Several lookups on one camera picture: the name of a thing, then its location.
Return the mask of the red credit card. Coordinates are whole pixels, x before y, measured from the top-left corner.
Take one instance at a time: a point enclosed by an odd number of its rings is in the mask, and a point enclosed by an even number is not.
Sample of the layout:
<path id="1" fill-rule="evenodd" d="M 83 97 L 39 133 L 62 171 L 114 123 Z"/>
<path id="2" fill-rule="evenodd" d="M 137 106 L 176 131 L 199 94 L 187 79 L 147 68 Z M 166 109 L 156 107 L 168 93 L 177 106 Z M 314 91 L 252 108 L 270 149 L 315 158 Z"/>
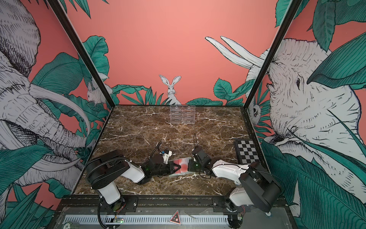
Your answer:
<path id="1" fill-rule="evenodd" d="M 181 174 L 185 174 L 188 172 L 189 158 L 181 158 L 174 160 L 173 162 L 179 164 L 181 166 Z"/>

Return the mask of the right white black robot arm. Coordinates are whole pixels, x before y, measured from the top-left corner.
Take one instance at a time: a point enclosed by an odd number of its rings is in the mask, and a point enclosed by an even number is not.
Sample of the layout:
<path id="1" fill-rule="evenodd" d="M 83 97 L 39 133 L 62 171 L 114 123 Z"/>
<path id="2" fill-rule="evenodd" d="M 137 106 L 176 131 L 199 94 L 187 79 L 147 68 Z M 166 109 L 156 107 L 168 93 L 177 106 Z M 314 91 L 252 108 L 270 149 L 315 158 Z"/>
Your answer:
<path id="1" fill-rule="evenodd" d="M 231 212 L 250 206 L 268 214 L 282 193 L 279 182 L 258 162 L 239 165 L 214 160 L 198 146 L 193 148 L 192 155 L 190 171 L 235 183 L 237 187 L 224 197 L 224 205 Z"/>

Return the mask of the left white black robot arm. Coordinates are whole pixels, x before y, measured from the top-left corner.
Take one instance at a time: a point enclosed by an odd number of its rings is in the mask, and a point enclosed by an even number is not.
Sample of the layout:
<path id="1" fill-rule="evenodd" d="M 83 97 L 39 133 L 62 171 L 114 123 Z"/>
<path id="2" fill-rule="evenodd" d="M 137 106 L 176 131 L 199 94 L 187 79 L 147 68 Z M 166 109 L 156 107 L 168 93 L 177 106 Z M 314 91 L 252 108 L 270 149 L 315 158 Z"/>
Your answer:
<path id="1" fill-rule="evenodd" d="M 120 150 L 114 150 L 89 161 L 85 168 L 85 178 L 107 204 L 113 205 L 118 201 L 124 201 L 114 182 L 118 177 L 143 185 L 150 182 L 153 177 L 168 176 L 180 169 L 181 166 L 173 161 L 165 163 L 162 155 L 152 156 L 142 165 L 137 165 L 123 156 Z"/>

